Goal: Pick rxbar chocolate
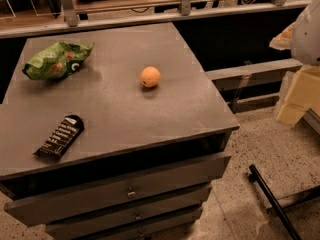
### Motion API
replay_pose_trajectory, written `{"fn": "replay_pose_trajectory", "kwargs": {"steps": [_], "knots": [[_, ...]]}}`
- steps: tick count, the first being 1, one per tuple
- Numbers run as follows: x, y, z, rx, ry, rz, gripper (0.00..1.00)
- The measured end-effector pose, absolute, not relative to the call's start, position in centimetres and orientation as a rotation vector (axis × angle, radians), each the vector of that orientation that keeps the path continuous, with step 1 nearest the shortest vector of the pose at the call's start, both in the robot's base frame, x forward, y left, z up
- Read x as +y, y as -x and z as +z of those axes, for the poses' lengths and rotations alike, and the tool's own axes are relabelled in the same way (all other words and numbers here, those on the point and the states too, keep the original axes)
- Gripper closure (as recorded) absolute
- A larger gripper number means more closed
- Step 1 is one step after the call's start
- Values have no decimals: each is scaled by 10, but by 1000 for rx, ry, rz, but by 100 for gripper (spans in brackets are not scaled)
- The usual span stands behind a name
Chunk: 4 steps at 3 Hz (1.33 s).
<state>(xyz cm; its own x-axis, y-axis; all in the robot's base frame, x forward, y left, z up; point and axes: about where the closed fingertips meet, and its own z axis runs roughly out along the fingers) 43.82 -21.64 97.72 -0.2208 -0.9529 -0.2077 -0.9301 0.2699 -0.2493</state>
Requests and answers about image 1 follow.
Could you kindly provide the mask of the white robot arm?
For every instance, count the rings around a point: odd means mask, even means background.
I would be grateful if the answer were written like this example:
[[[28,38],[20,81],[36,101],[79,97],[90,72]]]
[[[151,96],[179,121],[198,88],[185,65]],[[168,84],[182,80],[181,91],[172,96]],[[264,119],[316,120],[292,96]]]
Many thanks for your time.
[[[302,67],[283,81],[275,120],[294,126],[320,97],[320,0],[312,0],[269,46],[289,50]]]

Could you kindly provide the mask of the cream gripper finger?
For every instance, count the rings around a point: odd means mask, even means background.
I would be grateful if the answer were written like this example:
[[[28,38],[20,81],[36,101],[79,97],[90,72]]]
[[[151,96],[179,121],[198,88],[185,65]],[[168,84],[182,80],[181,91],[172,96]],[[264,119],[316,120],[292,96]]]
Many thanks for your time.
[[[280,34],[274,37],[269,43],[269,47],[276,50],[290,50],[291,39],[295,23],[290,24]]]
[[[283,77],[276,104],[275,120],[293,127],[320,100],[320,67],[303,65]]]

